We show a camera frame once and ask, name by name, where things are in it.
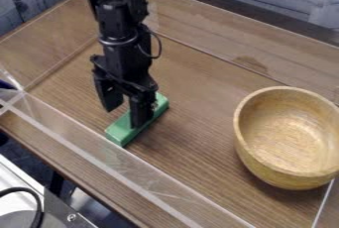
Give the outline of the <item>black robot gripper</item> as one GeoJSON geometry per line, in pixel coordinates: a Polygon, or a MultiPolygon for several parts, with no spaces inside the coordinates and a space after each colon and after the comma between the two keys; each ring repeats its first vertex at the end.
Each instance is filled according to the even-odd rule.
{"type": "Polygon", "coordinates": [[[110,112],[121,105],[122,96],[128,96],[132,128],[140,128],[153,117],[153,93],[158,87],[149,74],[152,60],[149,37],[104,45],[102,54],[89,58],[100,104],[110,112]]]}

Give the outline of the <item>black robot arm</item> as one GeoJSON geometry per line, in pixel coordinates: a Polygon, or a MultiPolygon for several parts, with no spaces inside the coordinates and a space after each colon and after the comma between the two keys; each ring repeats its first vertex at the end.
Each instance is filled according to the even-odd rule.
{"type": "Polygon", "coordinates": [[[157,83],[149,74],[150,30],[146,0],[86,0],[98,26],[102,53],[89,60],[92,78],[102,108],[129,104],[129,125],[141,127],[153,116],[157,83]]]}

